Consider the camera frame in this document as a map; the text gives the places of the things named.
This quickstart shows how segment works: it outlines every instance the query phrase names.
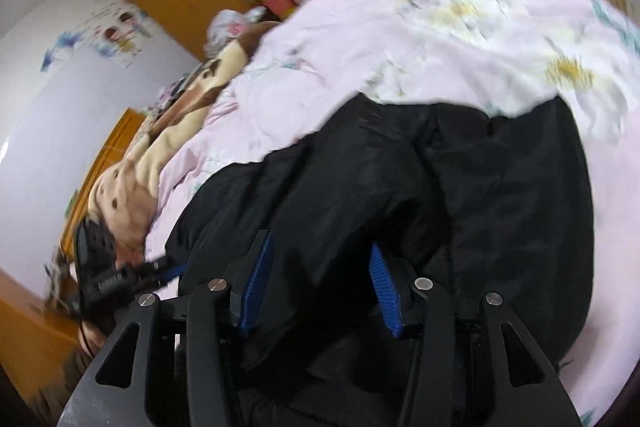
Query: black garment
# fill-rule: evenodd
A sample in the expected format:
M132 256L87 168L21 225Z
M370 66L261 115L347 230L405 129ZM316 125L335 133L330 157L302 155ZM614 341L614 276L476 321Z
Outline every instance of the black garment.
M370 316L373 238L447 287L461 319L475 319L484 292L501 293L552 363L574 342L590 303L591 188L559 98L519 118L490 119L468 107L378 105L357 96L319 132L259 164L228 166L202 186L166 244L169 256L188 258L180 293L224 277L260 228L273 234L275 260L242 360L255 368L248 393L261 397L241 398L254 425L306 425L300 415L386 425L386 412L376 423L326 401L320 416L311 413L298 404L300 392L281 393L284 384L274 383L273 371L261 376L259 365L271 353L261 366L287 367L292 381L308 369L398 405L410 346L391 342ZM256 414L265 399L279 416ZM284 420L291 414L296 420Z

